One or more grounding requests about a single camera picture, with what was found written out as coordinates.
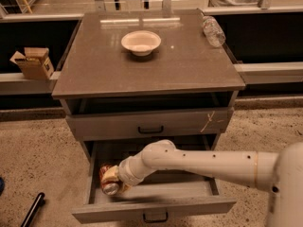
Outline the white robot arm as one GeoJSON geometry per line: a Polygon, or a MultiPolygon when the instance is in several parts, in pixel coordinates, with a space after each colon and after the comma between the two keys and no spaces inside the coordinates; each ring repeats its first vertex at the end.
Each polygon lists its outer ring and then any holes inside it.
{"type": "Polygon", "coordinates": [[[269,194],[266,227],[303,225],[303,143],[279,153],[262,151],[180,150],[170,140],[145,146],[117,166],[99,171],[104,193],[136,186],[157,170],[182,170],[254,187],[269,194]]]}

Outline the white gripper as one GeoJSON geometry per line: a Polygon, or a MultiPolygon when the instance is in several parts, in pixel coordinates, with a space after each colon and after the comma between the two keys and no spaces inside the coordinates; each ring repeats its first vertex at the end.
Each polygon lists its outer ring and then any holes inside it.
{"type": "Polygon", "coordinates": [[[119,166],[105,165],[100,168],[100,180],[102,183],[117,183],[119,179],[124,182],[120,185],[119,193],[124,193],[142,182],[142,179],[136,177],[132,170],[132,165],[136,164],[134,157],[123,160],[119,166]]]}

